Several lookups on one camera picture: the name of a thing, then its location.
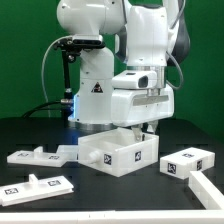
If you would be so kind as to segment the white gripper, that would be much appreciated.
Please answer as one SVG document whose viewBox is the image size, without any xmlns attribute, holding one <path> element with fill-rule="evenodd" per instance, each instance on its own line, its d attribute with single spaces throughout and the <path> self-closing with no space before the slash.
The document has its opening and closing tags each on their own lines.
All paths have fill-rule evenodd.
<svg viewBox="0 0 224 224">
<path fill-rule="evenodd" d="M 149 90 L 113 91 L 111 98 L 111 120 L 120 127 L 132 126 L 135 140 L 142 140 L 142 129 L 138 124 L 148 123 L 147 131 L 155 134 L 156 120 L 171 117 L 174 113 L 173 89 L 167 85 L 160 93 Z"/>
</svg>

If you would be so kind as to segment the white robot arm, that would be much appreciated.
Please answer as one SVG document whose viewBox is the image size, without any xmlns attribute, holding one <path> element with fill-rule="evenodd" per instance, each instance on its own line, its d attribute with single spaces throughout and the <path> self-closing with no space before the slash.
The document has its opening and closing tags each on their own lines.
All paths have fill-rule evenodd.
<svg viewBox="0 0 224 224">
<path fill-rule="evenodd" d="M 69 124 L 88 131 L 128 127 L 141 138 L 174 113 L 176 86 L 165 68 L 187 56 L 186 0 L 132 5 L 129 0 L 60 0 L 63 63 L 80 61 L 80 87 Z"/>
</svg>

